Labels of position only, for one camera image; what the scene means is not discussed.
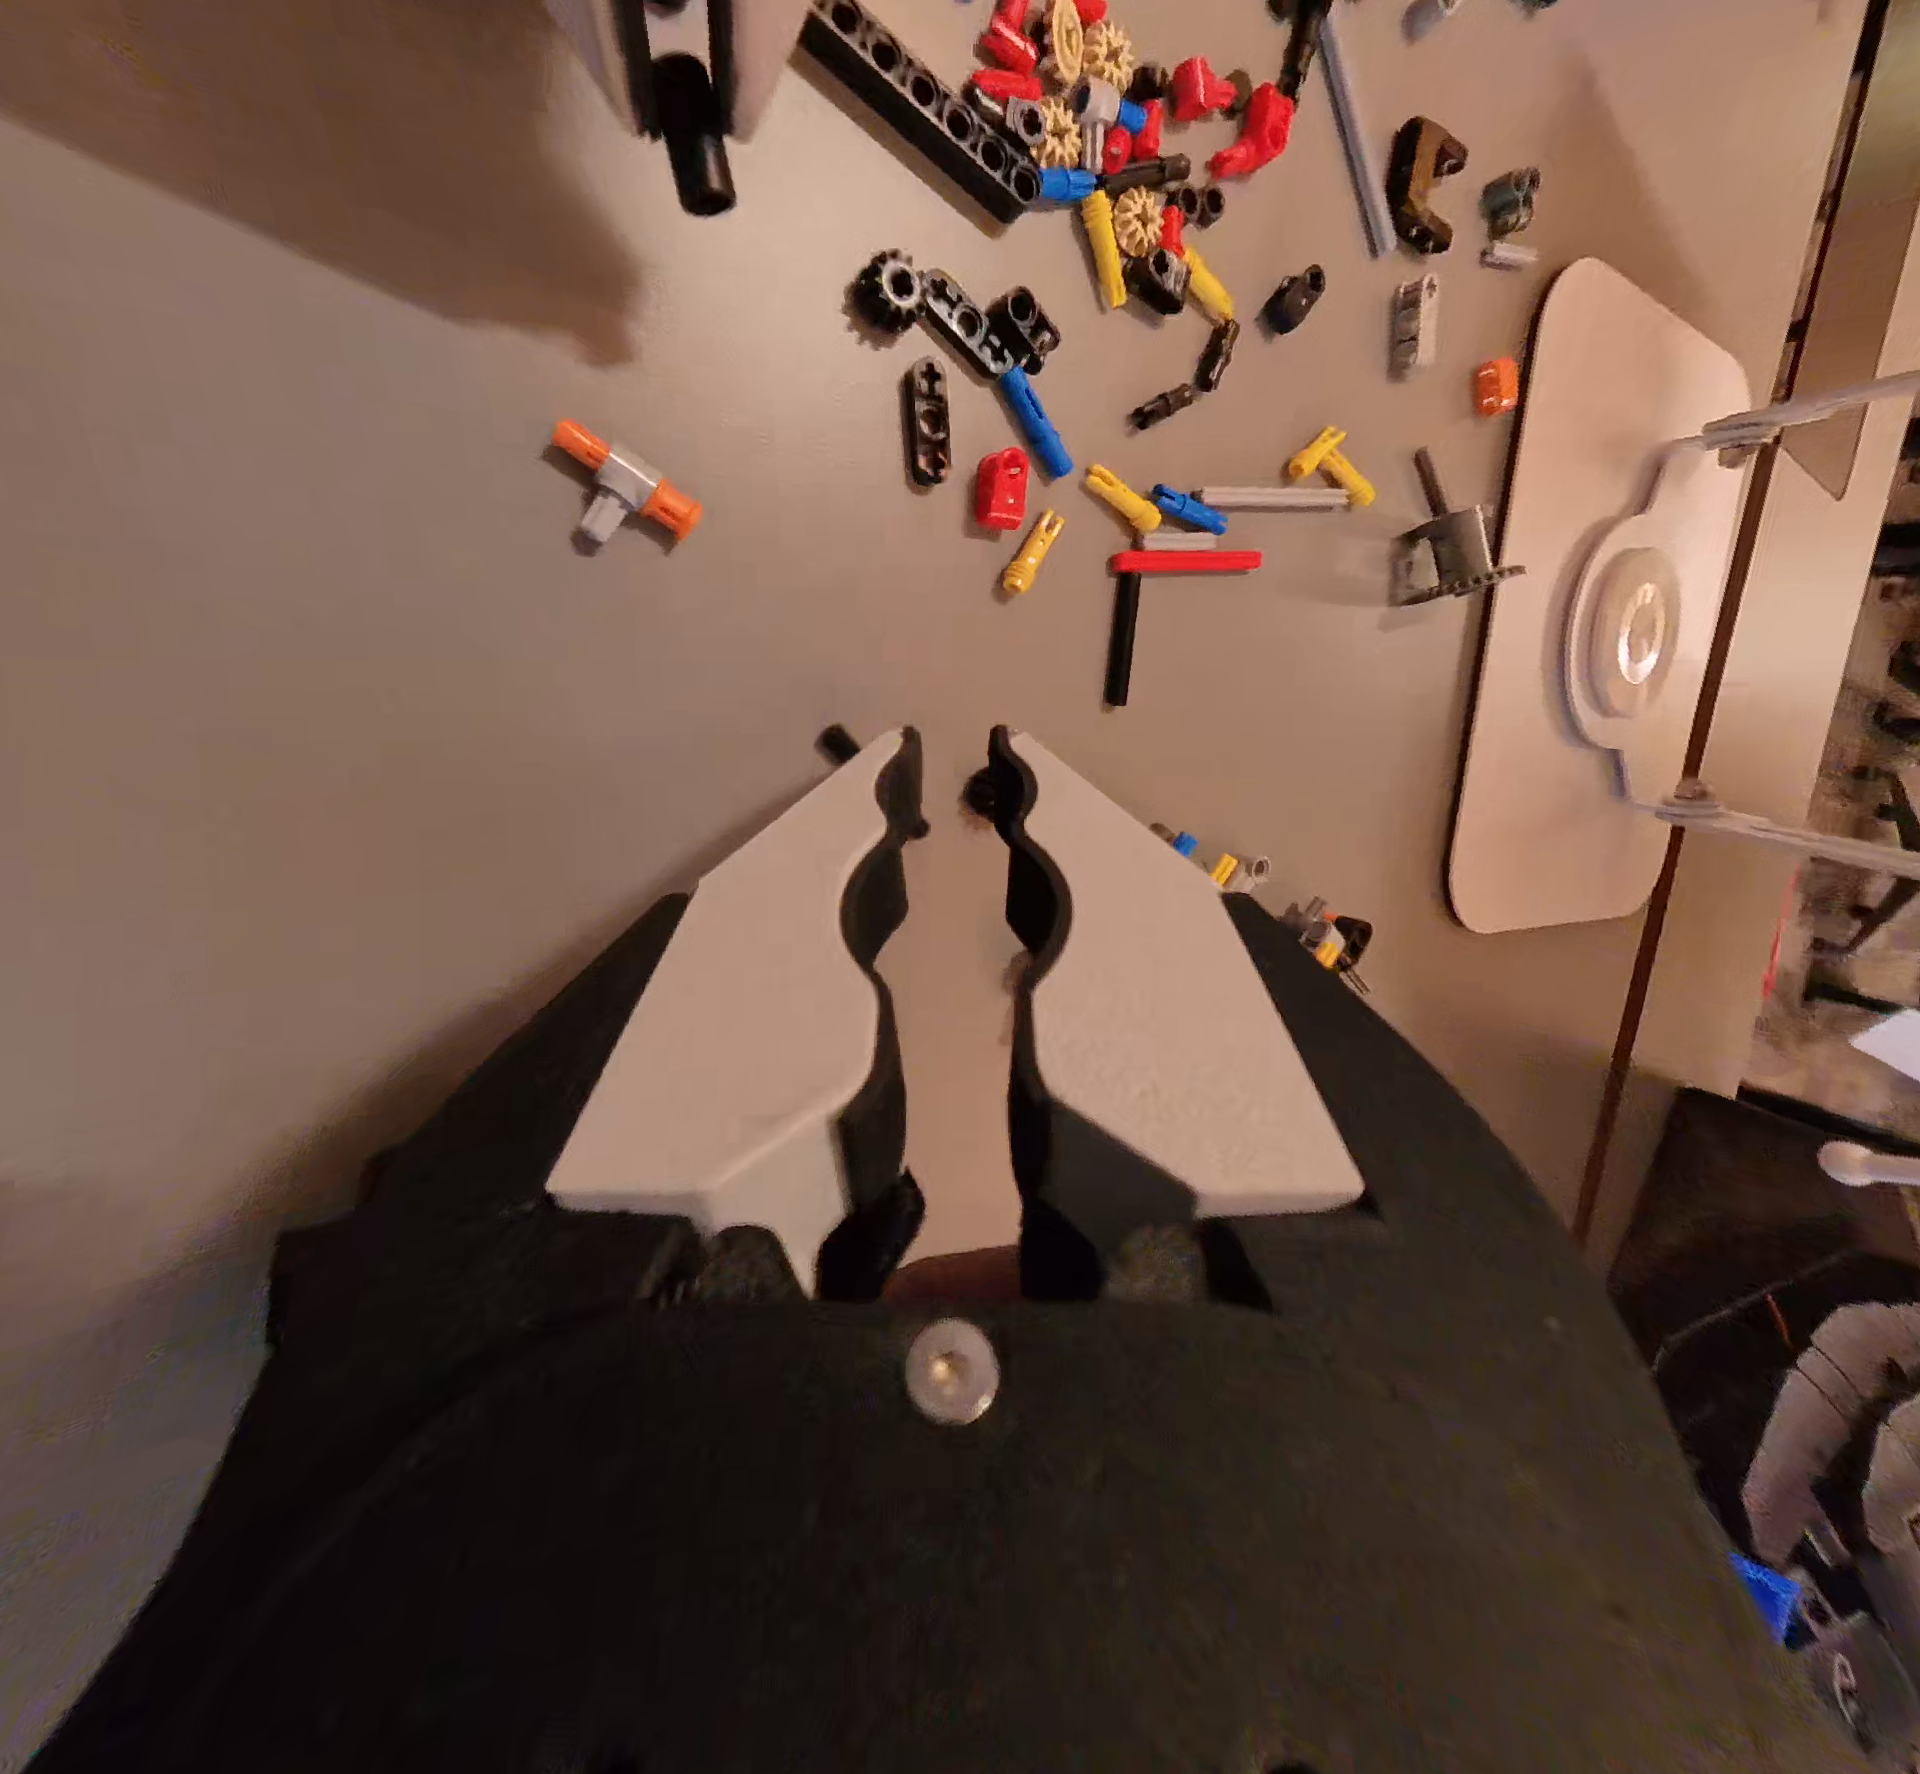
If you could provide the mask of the long black lego beam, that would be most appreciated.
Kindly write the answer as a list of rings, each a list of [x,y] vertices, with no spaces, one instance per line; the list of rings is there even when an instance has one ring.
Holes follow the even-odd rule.
[[[867,0],[813,0],[798,53],[997,225],[1044,204],[1016,133],[949,91]]]

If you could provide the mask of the partly built lego chassis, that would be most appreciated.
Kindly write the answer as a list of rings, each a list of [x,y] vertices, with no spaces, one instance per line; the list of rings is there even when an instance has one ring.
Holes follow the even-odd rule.
[[[1167,828],[1167,822],[1148,822],[1148,834],[1162,834],[1179,858],[1188,858],[1203,876],[1211,876],[1216,895],[1261,895],[1273,883],[1262,851],[1208,851],[1188,828]],[[1289,904],[1275,922],[1312,951],[1312,961],[1325,961],[1355,997],[1368,997],[1355,966],[1372,937],[1372,922],[1339,915],[1325,900]]]

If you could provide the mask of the grey ribbed object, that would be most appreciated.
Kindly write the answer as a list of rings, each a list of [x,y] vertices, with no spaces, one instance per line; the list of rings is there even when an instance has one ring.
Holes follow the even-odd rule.
[[[1914,1646],[1920,1303],[1841,1303],[1775,1391],[1740,1486],[1769,1571],[1820,1563]]]

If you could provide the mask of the pile of mixed lego pieces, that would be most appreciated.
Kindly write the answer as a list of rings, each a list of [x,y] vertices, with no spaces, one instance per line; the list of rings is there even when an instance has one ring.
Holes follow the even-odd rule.
[[[1325,53],[1336,0],[1273,0],[1289,24],[1282,71],[1211,71],[1211,56],[1148,64],[1110,0],[997,0],[977,53],[977,104],[1038,163],[1038,199],[1082,221],[1101,303],[1152,314],[1195,303],[1216,337],[1237,333],[1227,292],[1188,251],[1226,178],[1289,152],[1297,91]]]

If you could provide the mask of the small blue plastic piece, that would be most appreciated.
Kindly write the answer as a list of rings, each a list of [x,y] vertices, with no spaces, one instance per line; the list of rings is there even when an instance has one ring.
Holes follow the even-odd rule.
[[[1740,1587],[1749,1596],[1749,1603],[1760,1603],[1769,1642],[1775,1642],[1775,1646],[1792,1646],[1792,1629],[1799,1629],[1799,1620],[1802,1620],[1802,1580],[1784,1574],[1784,1571],[1775,1571],[1775,1563],[1760,1563],[1760,1557],[1745,1557],[1745,1555],[1731,1555],[1731,1563],[1737,1563]]]

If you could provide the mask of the black lego tube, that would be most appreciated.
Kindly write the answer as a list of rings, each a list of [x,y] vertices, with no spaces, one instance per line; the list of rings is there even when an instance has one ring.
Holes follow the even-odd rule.
[[[696,221],[730,214],[730,115],[700,56],[654,56],[654,133],[675,163],[677,209]]]

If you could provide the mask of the black three-hole lego liftarm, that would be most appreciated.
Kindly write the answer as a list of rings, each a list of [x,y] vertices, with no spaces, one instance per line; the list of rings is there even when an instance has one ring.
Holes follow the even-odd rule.
[[[947,489],[949,476],[949,396],[947,396],[947,363],[908,362],[901,374],[901,417],[905,417],[905,476],[908,489]]]

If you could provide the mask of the white base board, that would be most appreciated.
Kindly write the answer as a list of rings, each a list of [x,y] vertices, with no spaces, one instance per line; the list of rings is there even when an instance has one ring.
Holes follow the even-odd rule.
[[[1617,268],[1581,254],[1552,270],[1500,495],[1500,560],[1524,576],[1484,611],[1450,822],[1464,930],[1610,922],[1653,895],[1671,828],[1573,728],[1560,625],[1581,554],[1644,509],[1657,454],[1745,405],[1745,363]]]

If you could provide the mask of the dark curved lego panel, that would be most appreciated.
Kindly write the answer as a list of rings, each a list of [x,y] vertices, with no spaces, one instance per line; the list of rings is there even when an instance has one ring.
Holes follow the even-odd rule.
[[[1447,178],[1456,178],[1464,169],[1465,169],[1465,146],[1447,123],[1408,115],[1394,133],[1384,221],[1394,221],[1394,235],[1408,254],[1447,254],[1450,251],[1450,221],[1434,209],[1434,192]]]

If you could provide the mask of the long dark grey lego axle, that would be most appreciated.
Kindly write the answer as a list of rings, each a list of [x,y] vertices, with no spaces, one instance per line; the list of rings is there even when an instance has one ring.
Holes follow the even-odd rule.
[[[1394,209],[1384,209],[1382,152],[1368,138],[1336,13],[1325,17],[1317,56],[1325,56],[1325,86],[1326,86],[1326,104],[1336,104],[1336,133],[1339,133],[1339,152],[1347,152],[1347,176],[1350,176],[1350,192],[1355,192],[1365,246],[1368,246],[1372,262],[1384,262],[1400,251],[1400,225],[1394,225]]]

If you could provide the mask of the grey lego differential gear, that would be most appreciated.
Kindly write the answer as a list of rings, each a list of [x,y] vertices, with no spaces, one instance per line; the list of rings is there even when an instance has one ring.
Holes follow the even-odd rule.
[[[1436,599],[1477,599],[1477,591],[1524,576],[1524,560],[1497,554],[1492,503],[1450,503],[1426,445],[1418,445],[1418,480],[1426,497],[1426,520],[1394,540],[1394,566],[1384,566],[1394,611],[1418,611],[1418,601],[1436,601]]]

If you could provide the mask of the clear acrylic post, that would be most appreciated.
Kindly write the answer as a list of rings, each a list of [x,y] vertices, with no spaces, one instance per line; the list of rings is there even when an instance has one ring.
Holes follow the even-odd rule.
[[[1887,844],[1887,841],[1862,841],[1862,834],[1820,834],[1820,828],[1792,828],[1792,822],[1775,822],[1775,820],[1760,820],[1760,809],[1737,809],[1696,779],[1674,783],[1664,798],[1628,798],[1628,807],[1671,822],[1671,828],[1749,841],[1749,844],[1769,844],[1769,851],[1820,858],[1820,861],[1847,861],[1847,872],[1887,876],[1887,883],[1920,883],[1920,851],[1914,844]]]
[[[1702,435],[1689,435],[1683,445],[1704,445],[1716,454],[1716,461],[1740,461],[1749,454],[1762,454],[1769,443],[1781,443],[1799,421],[1820,421],[1875,398],[1903,398],[1914,405],[1920,396],[1920,373],[1898,373],[1898,374],[1875,374],[1875,381],[1853,381],[1853,386],[1825,386],[1825,396],[1792,396],[1760,413],[1737,413],[1737,417],[1710,417]]]

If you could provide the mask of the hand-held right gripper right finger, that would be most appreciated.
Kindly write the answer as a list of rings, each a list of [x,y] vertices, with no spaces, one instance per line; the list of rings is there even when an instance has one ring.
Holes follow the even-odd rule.
[[[1021,1295],[1101,1301],[1148,1237],[1365,1209],[1365,1171],[1226,895],[1035,728],[987,740],[1021,944],[1012,1164]]]

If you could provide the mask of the round clear disc mount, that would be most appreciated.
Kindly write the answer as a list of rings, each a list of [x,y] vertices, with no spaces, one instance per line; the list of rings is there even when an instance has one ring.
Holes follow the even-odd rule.
[[[1607,520],[1560,625],[1573,728],[1610,758],[1628,807],[1683,783],[1683,755],[1737,560],[1745,471],[1702,445],[1653,461],[1644,509]]]

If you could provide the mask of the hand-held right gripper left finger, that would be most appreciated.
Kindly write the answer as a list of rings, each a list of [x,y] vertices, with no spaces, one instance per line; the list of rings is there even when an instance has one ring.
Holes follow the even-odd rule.
[[[874,959],[915,828],[925,735],[883,728],[691,885],[543,1176],[564,1209],[777,1237],[813,1301],[874,1280],[848,1259],[905,1176]]]

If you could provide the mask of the orange grey lego T connector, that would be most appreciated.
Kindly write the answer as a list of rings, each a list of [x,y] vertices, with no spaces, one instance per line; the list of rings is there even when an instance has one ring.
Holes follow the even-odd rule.
[[[564,417],[551,445],[594,476],[594,495],[574,520],[580,549],[603,549],[621,529],[651,529],[687,547],[700,529],[700,497],[677,495],[654,461],[608,445],[587,421]]]

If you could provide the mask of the black double-hole lego connector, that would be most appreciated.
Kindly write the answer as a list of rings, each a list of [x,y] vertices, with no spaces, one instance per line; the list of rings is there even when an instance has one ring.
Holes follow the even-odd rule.
[[[1044,303],[1016,284],[987,308],[987,333],[997,350],[1012,350],[1012,363],[1021,363],[1026,374],[1044,373],[1044,362],[1063,350],[1056,321],[1044,314]]]

